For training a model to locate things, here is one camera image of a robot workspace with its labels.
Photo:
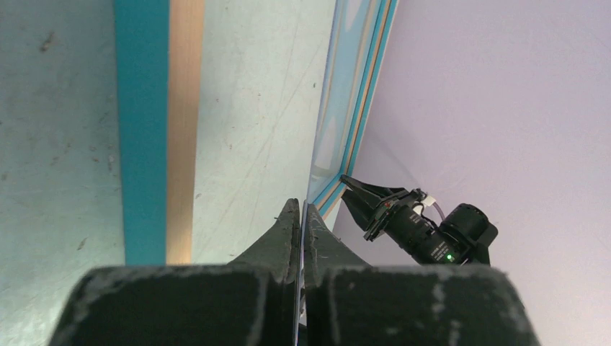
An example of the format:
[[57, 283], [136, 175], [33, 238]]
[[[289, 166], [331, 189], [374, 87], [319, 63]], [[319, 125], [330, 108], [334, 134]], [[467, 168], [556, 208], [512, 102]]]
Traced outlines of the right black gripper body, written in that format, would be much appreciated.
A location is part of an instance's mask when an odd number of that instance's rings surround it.
[[367, 222], [365, 240], [375, 241], [385, 234], [420, 265], [459, 265], [455, 241], [417, 212], [423, 209], [424, 204], [411, 192], [383, 198]]

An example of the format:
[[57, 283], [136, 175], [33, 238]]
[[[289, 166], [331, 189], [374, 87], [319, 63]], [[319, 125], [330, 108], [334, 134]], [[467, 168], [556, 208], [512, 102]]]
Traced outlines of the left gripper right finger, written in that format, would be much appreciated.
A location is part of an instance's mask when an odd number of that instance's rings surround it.
[[519, 294], [485, 265], [373, 267], [303, 214], [309, 345], [537, 345]]

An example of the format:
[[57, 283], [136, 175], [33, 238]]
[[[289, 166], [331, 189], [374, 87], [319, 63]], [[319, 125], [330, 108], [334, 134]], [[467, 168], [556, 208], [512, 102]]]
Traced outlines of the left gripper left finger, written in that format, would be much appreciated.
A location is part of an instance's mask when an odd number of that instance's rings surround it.
[[295, 345], [300, 206], [224, 265], [114, 266], [74, 286], [51, 345]]

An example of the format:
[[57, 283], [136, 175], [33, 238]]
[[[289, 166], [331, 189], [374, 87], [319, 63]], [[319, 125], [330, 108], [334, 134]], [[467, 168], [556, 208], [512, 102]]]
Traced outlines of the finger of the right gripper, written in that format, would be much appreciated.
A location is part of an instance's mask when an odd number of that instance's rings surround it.
[[362, 200], [383, 200], [393, 195], [405, 195], [406, 189], [402, 187], [381, 187], [361, 182], [353, 177], [342, 174], [340, 182], [346, 185], [348, 190], [359, 196]]
[[375, 214], [382, 198], [375, 193], [346, 190], [342, 195], [349, 213], [356, 224], [365, 232], [379, 234], [379, 228], [372, 228]]

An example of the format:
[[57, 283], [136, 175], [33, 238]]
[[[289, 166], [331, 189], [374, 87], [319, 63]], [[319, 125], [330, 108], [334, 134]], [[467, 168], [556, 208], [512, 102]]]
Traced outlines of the wooden picture frame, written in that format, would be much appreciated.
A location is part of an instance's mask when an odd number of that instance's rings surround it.
[[[125, 260], [226, 263], [303, 207], [336, 1], [116, 1]], [[388, 33], [368, 73], [351, 174]]]

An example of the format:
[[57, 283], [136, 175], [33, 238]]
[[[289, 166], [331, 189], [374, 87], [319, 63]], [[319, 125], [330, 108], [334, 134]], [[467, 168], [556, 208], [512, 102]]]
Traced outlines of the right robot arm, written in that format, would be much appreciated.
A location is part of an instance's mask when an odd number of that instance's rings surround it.
[[440, 207], [419, 188], [381, 187], [345, 174], [340, 181], [347, 186], [342, 200], [365, 240], [386, 234], [420, 265], [489, 265], [499, 232], [477, 207], [461, 203], [435, 223], [424, 211]]

